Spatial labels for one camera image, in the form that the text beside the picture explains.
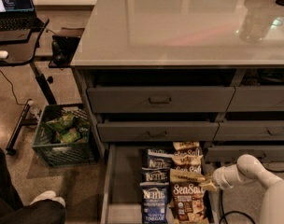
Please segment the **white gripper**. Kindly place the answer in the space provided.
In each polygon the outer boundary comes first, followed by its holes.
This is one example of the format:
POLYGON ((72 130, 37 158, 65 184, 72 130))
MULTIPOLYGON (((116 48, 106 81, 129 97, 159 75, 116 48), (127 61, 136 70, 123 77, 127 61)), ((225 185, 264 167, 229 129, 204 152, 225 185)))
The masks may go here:
MULTIPOLYGON (((221 168, 216 169, 213 172, 212 176, 213 182, 220 189, 229 189, 233 186, 234 180, 234 167, 233 166, 223 166, 221 168)), ((218 188, 215 186, 211 180, 203 182, 200 184, 200 187, 207 191, 216 192, 218 188)))

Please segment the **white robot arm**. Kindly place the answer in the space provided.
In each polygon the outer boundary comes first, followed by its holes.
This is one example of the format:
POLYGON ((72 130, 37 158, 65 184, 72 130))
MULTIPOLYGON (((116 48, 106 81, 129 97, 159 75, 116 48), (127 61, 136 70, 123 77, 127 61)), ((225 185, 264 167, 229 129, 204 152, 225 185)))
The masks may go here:
POLYGON ((231 189, 257 181, 265 189, 259 224, 284 224, 284 179, 268 171, 252 155, 241 155, 236 164, 221 166, 206 175, 210 191, 231 189))

